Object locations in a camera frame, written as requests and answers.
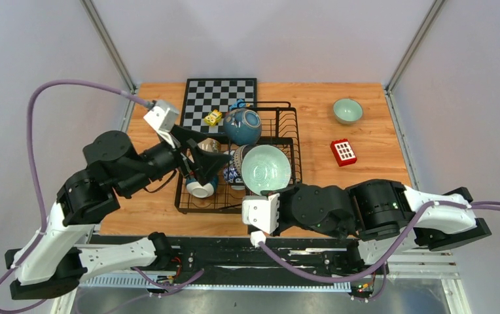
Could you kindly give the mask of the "white grid pattern bowl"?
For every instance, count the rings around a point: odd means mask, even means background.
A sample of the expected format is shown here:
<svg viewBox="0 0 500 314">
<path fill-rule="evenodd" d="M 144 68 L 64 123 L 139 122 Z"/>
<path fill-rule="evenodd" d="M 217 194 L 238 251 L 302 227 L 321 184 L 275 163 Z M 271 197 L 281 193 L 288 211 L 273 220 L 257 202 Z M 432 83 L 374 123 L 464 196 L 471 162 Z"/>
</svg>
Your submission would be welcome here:
<svg viewBox="0 0 500 314">
<path fill-rule="evenodd" d="M 291 181 L 291 163 L 279 148 L 258 145 L 248 151 L 241 164 L 241 177 L 245 186 L 254 194 L 262 191 L 281 190 Z"/>
</svg>

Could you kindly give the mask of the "pale green celadon bowl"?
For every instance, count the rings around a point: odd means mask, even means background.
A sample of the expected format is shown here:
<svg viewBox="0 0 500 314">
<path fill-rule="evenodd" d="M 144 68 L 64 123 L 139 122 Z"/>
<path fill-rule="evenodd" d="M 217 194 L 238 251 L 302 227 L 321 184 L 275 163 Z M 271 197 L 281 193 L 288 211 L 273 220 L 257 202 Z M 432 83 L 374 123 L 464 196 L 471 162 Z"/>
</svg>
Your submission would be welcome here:
<svg viewBox="0 0 500 314">
<path fill-rule="evenodd" d="M 332 109 L 335 119 L 341 124 L 353 124 L 363 117 L 363 108 L 354 99 L 339 99 Z"/>
</svg>

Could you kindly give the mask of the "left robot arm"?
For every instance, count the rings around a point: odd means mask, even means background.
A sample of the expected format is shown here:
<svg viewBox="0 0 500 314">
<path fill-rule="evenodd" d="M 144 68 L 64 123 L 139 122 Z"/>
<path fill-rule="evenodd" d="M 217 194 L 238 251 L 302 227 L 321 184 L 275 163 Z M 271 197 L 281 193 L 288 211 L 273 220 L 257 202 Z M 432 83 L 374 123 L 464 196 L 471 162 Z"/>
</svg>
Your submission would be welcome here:
<svg viewBox="0 0 500 314">
<path fill-rule="evenodd" d="M 172 132 L 181 141 L 177 148 L 161 142 L 138 153 L 129 136 L 118 130 L 106 131 L 83 148 L 87 165 L 58 191 L 38 244 L 5 254 L 7 267 L 17 268 L 10 284 L 13 300 L 57 298 L 111 271 L 171 266 L 177 256 L 162 232 L 104 249 L 80 249 L 77 241 L 118 210 L 120 198 L 129 199 L 175 171 L 207 184 L 230 161 L 226 154 L 199 147 L 206 134 L 180 126 Z"/>
</svg>

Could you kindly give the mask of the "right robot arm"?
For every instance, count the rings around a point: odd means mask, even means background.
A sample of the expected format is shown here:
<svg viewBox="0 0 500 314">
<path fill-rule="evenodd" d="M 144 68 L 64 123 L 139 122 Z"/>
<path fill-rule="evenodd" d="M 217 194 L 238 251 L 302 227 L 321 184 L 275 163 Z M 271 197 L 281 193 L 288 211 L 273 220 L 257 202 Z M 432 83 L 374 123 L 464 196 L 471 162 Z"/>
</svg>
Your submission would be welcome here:
<svg viewBox="0 0 500 314">
<path fill-rule="evenodd" d="M 246 199 L 246 220 L 255 227 L 251 242 L 266 248 L 266 235 L 278 236 L 297 226 L 329 237 L 355 236 L 359 243 L 346 255 L 341 277 L 323 277 L 295 268 L 281 257 L 266 253 L 290 272 L 320 283 L 356 281 L 385 268 L 387 259 L 413 245 L 445 251 L 491 235 L 475 211 L 482 207 L 469 191 L 457 188 L 443 195 L 415 190 L 397 181 L 372 179 L 348 188 L 296 184 L 264 191 L 256 200 Z"/>
</svg>

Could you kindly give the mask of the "beige floral bowl upper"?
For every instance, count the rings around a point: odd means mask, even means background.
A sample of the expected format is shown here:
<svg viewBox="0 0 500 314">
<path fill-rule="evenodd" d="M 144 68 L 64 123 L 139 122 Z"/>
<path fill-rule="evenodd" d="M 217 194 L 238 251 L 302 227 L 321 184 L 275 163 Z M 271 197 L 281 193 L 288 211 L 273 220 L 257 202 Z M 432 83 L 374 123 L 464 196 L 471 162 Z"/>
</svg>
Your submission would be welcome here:
<svg viewBox="0 0 500 314">
<path fill-rule="evenodd" d="M 206 152 L 221 153 L 221 144 L 213 138 L 207 138 L 199 142 L 198 147 Z"/>
</svg>

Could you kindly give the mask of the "teal white dotted bowl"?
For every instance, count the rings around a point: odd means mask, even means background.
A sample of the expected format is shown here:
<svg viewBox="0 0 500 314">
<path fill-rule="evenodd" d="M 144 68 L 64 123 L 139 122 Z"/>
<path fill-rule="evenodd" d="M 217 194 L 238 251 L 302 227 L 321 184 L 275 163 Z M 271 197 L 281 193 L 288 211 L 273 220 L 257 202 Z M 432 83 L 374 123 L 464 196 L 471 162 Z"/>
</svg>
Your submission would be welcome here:
<svg viewBox="0 0 500 314">
<path fill-rule="evenodd" d="M 185 188 L 189 194 L 196 198 L 208 198 L 216 193 L 219 185 L 219 176 L 215 175 L 207 184 L 200 184 L 195 178 L 185 181 Z"/>
</svg>

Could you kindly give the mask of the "yellow owl toy block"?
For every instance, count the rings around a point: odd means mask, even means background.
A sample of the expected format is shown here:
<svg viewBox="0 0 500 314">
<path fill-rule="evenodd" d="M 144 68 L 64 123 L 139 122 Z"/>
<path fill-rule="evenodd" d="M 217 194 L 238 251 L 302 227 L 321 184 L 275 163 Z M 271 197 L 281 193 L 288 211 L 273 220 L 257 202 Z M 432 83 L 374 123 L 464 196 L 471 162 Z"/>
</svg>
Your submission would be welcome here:
<svg viewBox="0 0 500 314">
<path fill-rule="evenodd" d="M 208 126 L 216 126 L 222 120 L 222 118 L 223 118 L 222 112 L 218 111 L 217 109 L 214 109 L 203 118 L 203 121 Z"/>
</svg>

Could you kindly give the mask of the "blue white geometric bowl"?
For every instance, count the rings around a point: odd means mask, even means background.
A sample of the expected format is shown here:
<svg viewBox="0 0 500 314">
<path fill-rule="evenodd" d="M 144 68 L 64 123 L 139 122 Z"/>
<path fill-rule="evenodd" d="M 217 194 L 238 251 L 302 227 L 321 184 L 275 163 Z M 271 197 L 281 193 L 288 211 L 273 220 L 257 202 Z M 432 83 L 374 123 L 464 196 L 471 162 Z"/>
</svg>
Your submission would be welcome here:
<svg viewBox="0 0 500 314">
<path fill-rule="evenodd" d="M 223 169 L 223 178 L 225 183 L 233 190 L 245 190 L 242 177 L 238 173 L 235 165 L 229 164 Z"/>
</svg>

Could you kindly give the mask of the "black patterned rim bowl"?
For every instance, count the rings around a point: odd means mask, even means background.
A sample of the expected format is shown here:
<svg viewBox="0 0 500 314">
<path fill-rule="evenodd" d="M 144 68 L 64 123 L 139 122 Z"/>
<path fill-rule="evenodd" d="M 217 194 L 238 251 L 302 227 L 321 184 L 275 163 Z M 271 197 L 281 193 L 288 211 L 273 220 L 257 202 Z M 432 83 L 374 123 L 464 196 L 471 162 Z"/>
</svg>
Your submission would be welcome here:
<svg viewBox="0 0 500 314">
<path fill-rule="evenodd" d="M 237 174 L 238 174 L 238 178 L 235 179 L 236 184 L 243 183 L 242 175 L 241 175 L 242 162 L 243 162 L 245 155 L 254 147 L 255 147 L 254 145 L 243 145 L 243 146 L 238 147 L 234 151 L 234 155 L 233 155 L 234 167 L 235 167 Z"/>
</svg>

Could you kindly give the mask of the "black and white chessboard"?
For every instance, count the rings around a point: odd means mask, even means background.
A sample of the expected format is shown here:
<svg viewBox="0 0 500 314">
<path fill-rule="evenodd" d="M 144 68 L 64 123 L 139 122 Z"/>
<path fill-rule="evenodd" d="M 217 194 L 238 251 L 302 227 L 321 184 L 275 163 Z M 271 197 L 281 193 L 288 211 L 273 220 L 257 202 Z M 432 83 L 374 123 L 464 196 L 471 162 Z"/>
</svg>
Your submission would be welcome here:
<svg viewBox="0 0 500 314">
<path fill-rule="evenodd" d="M 179 124 L 202 133 L 223 133 L 223 121 L 210 126 L 204 118 L 212 111 L 225 115 L 239 99 L 246 103 L 257 100 L 256 78 L 187 79 Z"/>
</svg>

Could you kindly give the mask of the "teal glazed large bowl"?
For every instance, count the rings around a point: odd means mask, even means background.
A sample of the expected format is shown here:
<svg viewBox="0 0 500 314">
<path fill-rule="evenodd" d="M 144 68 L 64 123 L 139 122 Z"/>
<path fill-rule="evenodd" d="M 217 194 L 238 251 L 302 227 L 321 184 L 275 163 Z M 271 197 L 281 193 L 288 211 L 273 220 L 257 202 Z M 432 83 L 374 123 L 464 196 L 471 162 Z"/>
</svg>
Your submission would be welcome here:
<svg viewBox="0 0 500 314">
<path fill-rule="evenodd" d="M 234 109 L 224 119 L 224 132 L 235 145 L 254 145 L 262 134 L 260 116 L 251 109 Z"/>
</svg>

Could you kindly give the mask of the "blue yellow toy brick car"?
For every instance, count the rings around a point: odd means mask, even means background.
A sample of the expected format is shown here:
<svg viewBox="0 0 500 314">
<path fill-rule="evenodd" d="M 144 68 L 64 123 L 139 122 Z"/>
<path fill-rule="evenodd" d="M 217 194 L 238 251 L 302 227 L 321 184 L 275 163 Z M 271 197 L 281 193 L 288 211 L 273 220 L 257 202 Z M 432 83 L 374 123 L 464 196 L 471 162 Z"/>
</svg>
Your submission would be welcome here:
<svg viewBox="0 0 500 314">
<path fill-rule="evenodd" d="M 231 106 L 229 106 L 229 111 L 234 111 L 236 109 L 243 109 L 250 107 L 251 104 L 246 102 L 244 99 L 237 99 Z"/>
</svg>

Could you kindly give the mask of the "red toy window brick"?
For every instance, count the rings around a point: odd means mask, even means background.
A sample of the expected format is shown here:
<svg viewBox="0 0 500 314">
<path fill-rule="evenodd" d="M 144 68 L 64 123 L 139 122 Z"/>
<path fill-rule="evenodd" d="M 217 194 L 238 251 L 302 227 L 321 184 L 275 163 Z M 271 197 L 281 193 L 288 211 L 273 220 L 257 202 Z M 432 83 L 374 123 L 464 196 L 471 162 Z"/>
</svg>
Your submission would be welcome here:
<svg viewBox="0 0 500 314">
<path fill-rule="evenodd" d="M 348 166 L 357 162 L 357 157 L 348 139 L 339 139 L 330 143 L 330 149 L 339 167 Z"/>
</svg>

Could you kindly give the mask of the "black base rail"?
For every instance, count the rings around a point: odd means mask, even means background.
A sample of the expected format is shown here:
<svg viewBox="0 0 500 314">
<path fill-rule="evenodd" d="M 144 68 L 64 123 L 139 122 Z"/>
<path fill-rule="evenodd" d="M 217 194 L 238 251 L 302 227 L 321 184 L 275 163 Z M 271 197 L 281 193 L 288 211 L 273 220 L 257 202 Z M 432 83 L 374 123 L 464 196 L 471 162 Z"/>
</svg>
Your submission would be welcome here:
<svg viewBox="0 0 500 314">
<path fill-rule="evenodd" d="M 222 290 L 311 290 L 345 291 L 348 283 L 316 283 L 301 278 L 274 262 L 247 237 L 170 237 L 176 260 L 157 268 L 143 266 L 149 276 L 177 275 L 186 281 L 197 271 L 204 274 L 193 288 Z M 296 268 L 315 275 L 342 277 L 366 269 L 370 264 L 353 240 L 327 238 L 273 238 L 271 250 Z M 450 253 L 412 249 L 392 255 L 387 261 L 390 279 L 457 279 L 457 266 Z"/>
</svg>

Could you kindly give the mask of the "aluminium frame post left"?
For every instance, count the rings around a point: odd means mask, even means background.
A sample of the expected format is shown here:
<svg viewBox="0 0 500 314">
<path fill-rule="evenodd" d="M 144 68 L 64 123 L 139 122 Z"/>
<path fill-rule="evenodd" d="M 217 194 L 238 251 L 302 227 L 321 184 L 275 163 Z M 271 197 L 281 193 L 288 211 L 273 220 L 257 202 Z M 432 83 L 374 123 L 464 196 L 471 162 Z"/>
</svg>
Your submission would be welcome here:
<svg viewBox="0 0 500 314">
<path fill-rule="evenodd" d="M 125 84 L 127 89 L 129 89 L 129 91 L 136 92 L 137 84 L 134 82 L 131 74 L 129 73 L 129 70 L 126 67 L 126 64 L 121 58 L 120 53 L 98 12 L 96 4 L 92 0 L 80 0 L 80 4 L 84 8 L 88 19 L 92 23 L 123 83 Z"/>
</svg>

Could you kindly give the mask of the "aluminium frame post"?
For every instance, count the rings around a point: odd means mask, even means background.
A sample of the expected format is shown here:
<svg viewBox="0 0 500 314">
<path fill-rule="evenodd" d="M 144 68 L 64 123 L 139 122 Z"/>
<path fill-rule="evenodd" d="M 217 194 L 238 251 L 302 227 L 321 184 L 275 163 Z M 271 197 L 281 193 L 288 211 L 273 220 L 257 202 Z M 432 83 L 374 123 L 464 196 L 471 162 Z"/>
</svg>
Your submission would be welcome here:
<svg viewBox="0 0 500 314">
<path fill-rule="evenodd" d="M 446 3 L 447 3 L 446 0 L 432 1 L 431 6 L 429 7 L 426 15 L 421 21 L 420 26 L 418 27 L 417 31 L 412 37 L 412 40 L 410 41 L 410 44 L 406 48 L 400 62 L 398 63 L 388 83 L 385 85 L 385 91 L 387 92 L 387 94 L 393 93 L 398 83 L 401 81 L 402 76 L 404 75 L 408 66 L 410 65 L 410 62 L 413 60 L 414 56 L 416 55 L 416 52 L 420 48 L 422 42 L 424 41 L 425 37 L 427 36 L 432 25 L 438 18 L 441 10 L 443 9 Z"/>
<path fill-rule="evenodd" d="M 123 83 L 125 84 L 127 89 L 129 89 L 129 91 L 136 92 L 137 84 L 134 82 L 131 74 L 129 73 L 129 70 L 126 67 L 126 64 L 121 58 L 120 53 L 98 12 L 96 4 L 92 0 L 80 0 L 80 4 L 84 8 L 88 19 L 92 23 Z"/>
</svg>

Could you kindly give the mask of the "aluminium frame post right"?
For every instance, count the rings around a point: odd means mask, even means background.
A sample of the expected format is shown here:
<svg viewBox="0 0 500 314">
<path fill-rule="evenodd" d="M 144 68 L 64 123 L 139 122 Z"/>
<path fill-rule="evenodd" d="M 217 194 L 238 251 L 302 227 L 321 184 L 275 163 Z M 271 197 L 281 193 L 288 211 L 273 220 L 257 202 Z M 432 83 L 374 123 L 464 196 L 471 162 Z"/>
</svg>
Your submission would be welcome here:
<svg viewBox="0 0 500 314">
<path fill-rule="evenodd" d="M 446 3 L 447 3 L 446 0 L 432 1 L 431 6 L 429 7 L 426 15 L 421 21 L 420 26 L 418 27 L 417 31 L 412 37 L 412 40 L 410 41 L 410 44 L 406 48 L 400 62 L 398 63 L 388 83 L 385 85 L 385 91 L 387 92 L 387 94 L 393 93 L 398 83 L 401 81 L 402 76 L 404 75 L 408 66 L 410 65 L 410 62 L 413 60 L 414 56 L 416 55 L 416 52 L 420 48 L 422 42 L 424 41 L 425 37 L 427 36 L 432 25 L 438 18 L 441 10 L 443 9 Z"/>
</svg>

